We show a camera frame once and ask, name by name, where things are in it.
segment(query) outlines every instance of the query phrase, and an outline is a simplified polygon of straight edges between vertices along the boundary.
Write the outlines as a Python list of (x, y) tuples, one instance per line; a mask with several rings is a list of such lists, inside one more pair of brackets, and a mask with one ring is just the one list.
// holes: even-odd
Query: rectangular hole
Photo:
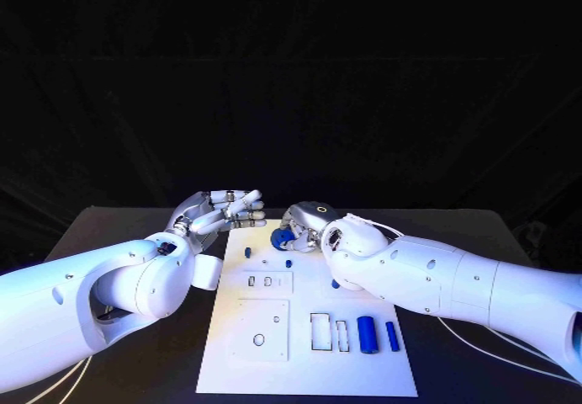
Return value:
[(326, 313), (311, 313), (311, 350), (331, 351), (331, 322)]
[(348, 325), (344, 321), (335, 322), (336, 328), (336, 346), (339, 352), (348, 352)]

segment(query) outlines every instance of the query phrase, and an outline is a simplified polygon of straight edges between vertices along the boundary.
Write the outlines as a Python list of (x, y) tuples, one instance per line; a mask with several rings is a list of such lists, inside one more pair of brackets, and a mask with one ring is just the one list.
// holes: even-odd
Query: blue battery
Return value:
[(375, 339), (375, 328), (370, 316), (361, 316), (357, 318), (357, 334), (359, 337), (361, 353), (374, 354), (378, 351), (378, 340)]
[(396, 330), (394, 330), (394, 324), (391, 322), (385, 323), (385, 331), (387, 331), (387, 338), (390, 340), (391, 352), (396, 352), (400, 350), (400, 347), (397, 346)]

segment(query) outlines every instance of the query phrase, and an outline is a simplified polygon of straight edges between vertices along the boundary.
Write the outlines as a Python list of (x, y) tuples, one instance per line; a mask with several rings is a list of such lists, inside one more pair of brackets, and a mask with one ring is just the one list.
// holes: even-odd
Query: cable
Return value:
[(87, 369), (87, 363), (90, 362), (90, 358), (92, 358), (92, 356), (87, 357), (87, 362), (84, 363), (84, 367), (81, 368), (81, 371), (80, 371), (79, 377), (76, 378), (74, 384), (71, 385), (71, 388), (70, 388), (68, 392), (66, 393), (66, 396), (63, 397), (63, 399), (60, 400), (60, 402), (57, 404), (63, 404), (66, 398), (68, 397), (70, 393), (73, 392), (74, 387), (80, 382), (80, 377), (84, 375), (84, 370)]
[(68, 373), (61, 377), (61, 379), (30, 400), (27, 401), (25, 404), (31, 404), (32, 402), (37, 402), (60, 385), (60, 383), (67, 379), (67, 377), (73, 374), (73, 371), (79, 368), (81, 364), (81, 360), (79, 363), (74, 365), (74, 367), (68, 370)]
[(447, 326), (447, 324), (442, 321), (442, 319), (439, 317), (436, 317), (439, 319), (439, 322), (442, 323), (442, 325), (446, 327), (446, 329), (450, 331), (452, 335), (473, 349), (476, 349), (482, 354), (493, 357), (495, 359), (501, 360), (502, 362), (506, 362), (508, 364), (512, 364), (515, 366), (518, 366), (519, 368), (528, 369), (532, 372), (541, 373), (545, 376), (551, 376), (555, 379), (561, 379), (568, 381), (570, 383), (574, 383), (576, 385), (580, 385), (577, 380), (570, 379), (568, 377), (563, 377), (560, 375), (555, 375), (554, 373), (548, 373), (542, 370), (529, 368), (528, 366), (525, 366), (524, 364), (518, 364), (517, 362), (509, 361), (508, 359), (502, 358), (501, 356), (496, 356), (495, 354), (486, 352), (483, 349), (481, 349), (479, 347), (475, 347), (475, 345), (472, 345), (453, 331), (452, 328)]
[(368, 225), (383, 227), (383, 228), (387, 229), (397, 237), (401, 237), (401, 236), (403, 236), (403, 233), (401, 233), (400, 231), (397, 231), (394, 228), (391, 228), (390, 226), (381, 225), (381, 224), (375, 223), (374, 221), (370, 221), (370, 220), (367, 220), (367, 219), (364, 219), (362, 217), (352, 215), (351, 213), (348, 213), (348, 214), (345, 215), (345, 217), (349, 218), (349, 219), (354, 219), (354, 220), (357, 220), (357, 221), (361, 221), (362, 223), (367, 223)]
[(521, 348), (524, 351), (527, 351), (529, 354), (535, 355), (538, 358), (545, 360), (551, 364), (557, 364), (542, 353), (535, 352), (532, 349), (528, 349), (524, 347), (519, 343), (512, 341), (512, 339), (506, 338), (499, 332), (496, 332), (492, 328), (485, 327), (485, 329), (499, 338), (504, 339), (508, 343), (515, 345), (518, 348)]

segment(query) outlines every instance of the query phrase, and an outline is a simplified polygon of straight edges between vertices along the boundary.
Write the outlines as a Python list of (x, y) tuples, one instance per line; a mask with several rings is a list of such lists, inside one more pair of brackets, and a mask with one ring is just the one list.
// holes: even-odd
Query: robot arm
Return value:
[[(190, 285), (215, 289), (221, 260), (200, 252), (218, 231), (264, 225), (259, 197), (257, 191), (197, 193), (145, 240), (0, 277), (0, 393), (53, 375), (169, 316)], [(106, 319), (94, 300), (115, 308)]]
[(277, 238), (290, 237), (286, 232), (292, 233), (295, 223), (299, 230), (309, 229), (341, 287), (365, 289), (416, 313), (473, 322), (506, 333), (582, 380), (578, 275), (483, 258), (442, 242), (404, 236), (388, 227), (394, 235), (384, 237), (374, 227), (383, 225), (349, 214), (321, 224), (323, 218), (312, 217), (316, 211), (305, 205), (293, 205), (286, 212), (293, 212), (292, 219), (273, 232), (273, 244)]

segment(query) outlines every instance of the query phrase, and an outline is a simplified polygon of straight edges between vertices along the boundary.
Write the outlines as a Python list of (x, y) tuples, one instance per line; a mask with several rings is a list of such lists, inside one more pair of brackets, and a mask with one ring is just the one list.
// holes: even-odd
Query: circular hole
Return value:
[(253, 344), (259, 347), (263, 344), (263, 334), (254, 335), (251, 338)]

